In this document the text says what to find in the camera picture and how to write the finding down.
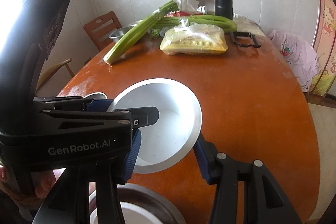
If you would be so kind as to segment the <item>person's hand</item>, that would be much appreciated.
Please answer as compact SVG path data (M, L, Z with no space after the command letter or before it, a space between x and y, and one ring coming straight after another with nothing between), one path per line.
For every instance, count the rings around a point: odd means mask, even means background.
M9 165L1 161L1 194L20 209L38 210L56 183L53 170L15 175Z

